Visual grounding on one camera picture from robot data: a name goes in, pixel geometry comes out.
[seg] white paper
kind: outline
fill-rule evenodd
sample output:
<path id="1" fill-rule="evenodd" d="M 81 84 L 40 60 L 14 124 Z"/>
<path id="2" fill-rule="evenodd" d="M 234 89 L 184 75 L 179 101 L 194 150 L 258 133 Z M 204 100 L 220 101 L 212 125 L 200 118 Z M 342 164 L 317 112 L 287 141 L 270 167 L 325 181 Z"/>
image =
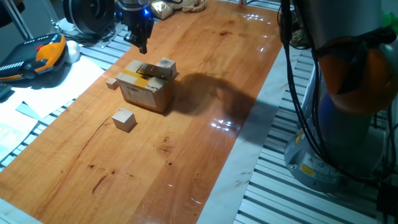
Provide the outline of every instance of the white paper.
<path id="1" fill-rule="evenodd" d="M 12 152 L 33 130 L 37 120 L 15 110 L 0 111 L 0 160 Z"/>
<path id="2" fill-rule="evenodd" d="M 104 70 L 84 56 L 69 70 L 64 81 L 54 88 L 42 88 L 33 90 L 24 96 L 24 101 L 41 118 L 57 110 L 64 104 L 80 96 L 91 84 L 93 84 Z"/>

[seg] wooden table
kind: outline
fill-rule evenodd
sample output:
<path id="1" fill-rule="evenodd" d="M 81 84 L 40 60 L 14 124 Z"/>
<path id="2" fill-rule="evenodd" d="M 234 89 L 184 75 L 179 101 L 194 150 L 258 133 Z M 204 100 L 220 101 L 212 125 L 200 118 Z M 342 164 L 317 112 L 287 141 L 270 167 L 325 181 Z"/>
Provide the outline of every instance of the wooden table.
<path id="1" fill-rule="evenodd" d="M 156 23 L 146 55 L 132 47 L 0 173 L 0 197 L 43 223 L 195 223 L 281 48 L 276 17 L 208 1 Z M 162 57 L 179 71 L 167 113 L 106 87 Z M 130 133 L 120 108 L 136 114 Z"/>

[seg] wooden block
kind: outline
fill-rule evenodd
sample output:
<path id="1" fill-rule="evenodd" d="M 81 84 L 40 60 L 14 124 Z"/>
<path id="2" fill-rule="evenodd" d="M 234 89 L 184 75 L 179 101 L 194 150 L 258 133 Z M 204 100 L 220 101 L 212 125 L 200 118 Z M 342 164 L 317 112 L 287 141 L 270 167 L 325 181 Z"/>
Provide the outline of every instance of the wooden block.
<path id="1" fill-rule="evenodd" d="M 169 68 L 173 71 L 173 78 L 177 76 L 177 66 L 173 60 L 167 59 L 167 58 L 162 58 L 156 66 L 162 67 L 162 68 Z"/>
<path id="2" fill-rule="evenodd" d="M 112 119 L 117 128 L 127 133 L 137 123 L 134 113 L 124 108 L 121 108 L 115 115 L 113 115 Z"/>
<path id="3" fill-rule="evenodd" d="M 115 90 L 115 89 L 117 89 L 119 87 L 118 81 L 116 79 L 114 79 L 114 78 L 109 78 L 108 81 L 106 81 L 106 85 L 111 90 Z"/>

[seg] robot end effector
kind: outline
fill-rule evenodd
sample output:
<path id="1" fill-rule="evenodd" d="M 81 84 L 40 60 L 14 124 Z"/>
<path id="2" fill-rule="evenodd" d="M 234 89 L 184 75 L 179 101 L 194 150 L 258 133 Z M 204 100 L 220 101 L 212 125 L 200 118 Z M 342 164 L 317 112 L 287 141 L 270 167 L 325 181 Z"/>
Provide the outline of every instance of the robot end effector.
<path id="1" fill-rule="evenodd" d="M 124 40 L 139 48 L 140 53 L 147 53 L 147 39 L 150 38 L 154 20 L 147 9 L 148 0 L 119 0 L 117 11 L 122 14 L 122 23 L 129 32 Z"/>

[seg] yellow sticker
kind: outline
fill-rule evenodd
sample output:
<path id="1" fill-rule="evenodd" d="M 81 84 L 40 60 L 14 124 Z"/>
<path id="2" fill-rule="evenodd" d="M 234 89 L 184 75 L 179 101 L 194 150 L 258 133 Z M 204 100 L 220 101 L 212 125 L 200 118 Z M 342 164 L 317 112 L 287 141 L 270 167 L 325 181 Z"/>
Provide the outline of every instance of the yellow sticker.
<path id="1" fill-rule="evenodd" d="M 309 167 L 305 164 L 301 165 L 300 170 L 302 170 L 304 173 L 310 175 L 311 177 L 313 176 L 314 169 L 312 169 L 311 167 Z"/>
<path id="2" fill-rule="evenodd" d="M 301 138 L 301 135 L 303 134 L 303 131 L 302 130 L 300 130 L 300 132 L 299 132 L 299 134 L 298 134 L 298 136 L 297 136 L 297 138 L 296 138 L 296 145 L 298 145 L 299 144 L 299 142 L 300 142 L 300 138 Z"/>
<path id="3" fill-rule="evenodd" d="M 145 86 L 147 86 L 147 84 L 148 84 L 148 82 L 150 80 L 150 78 L 145 79 L 143 75 L 138 74 L 136 72 L 132 72 L 132 71 L 127 70 L 127 69 L 124 69 L 123 73 L 126 74 L 126 75 L 130 75 L 130 76 L 132 76 L 134 78 L 137 78 L 137 80 L 134 82 L 134 85 L 142 87 L 142 88 L 145 88 Z"/>

